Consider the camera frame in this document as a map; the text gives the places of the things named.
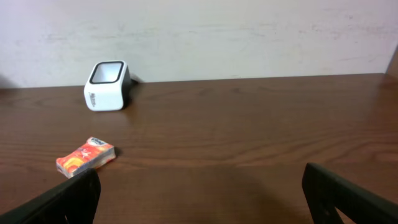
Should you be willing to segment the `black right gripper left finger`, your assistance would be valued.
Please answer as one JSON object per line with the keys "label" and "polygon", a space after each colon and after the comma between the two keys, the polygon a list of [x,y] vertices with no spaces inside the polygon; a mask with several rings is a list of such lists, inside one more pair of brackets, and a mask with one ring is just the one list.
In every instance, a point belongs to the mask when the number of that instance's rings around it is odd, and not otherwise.
{"label": "black right gripper left finger", "polygon": [[97,172],[88,169],[1,215],[1,223],[93,223],[100,199]]}

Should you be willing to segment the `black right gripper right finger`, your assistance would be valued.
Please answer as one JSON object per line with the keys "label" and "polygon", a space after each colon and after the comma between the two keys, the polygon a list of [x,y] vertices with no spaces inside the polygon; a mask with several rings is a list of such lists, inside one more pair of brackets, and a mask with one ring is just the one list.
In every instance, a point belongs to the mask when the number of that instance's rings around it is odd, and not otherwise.
{"label": "black right gripper right finger", "polygon": [[302,189],[314,223],[342,223],[338,211],[355,223],[397,223],[397,204],[318,164],[305,166]]}

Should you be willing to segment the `orange tissue pack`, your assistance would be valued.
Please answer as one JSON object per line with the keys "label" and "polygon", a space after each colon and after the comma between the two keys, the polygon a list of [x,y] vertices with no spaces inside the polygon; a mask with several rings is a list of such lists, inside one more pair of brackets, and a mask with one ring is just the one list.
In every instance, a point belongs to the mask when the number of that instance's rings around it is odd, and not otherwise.
{"label": "orange tissue pack", "polygon": [[90,137],[71,154],[56,159],[56,168],[67,178],[93,168],[97,169],[116,158],[115,147],[98,138]]}

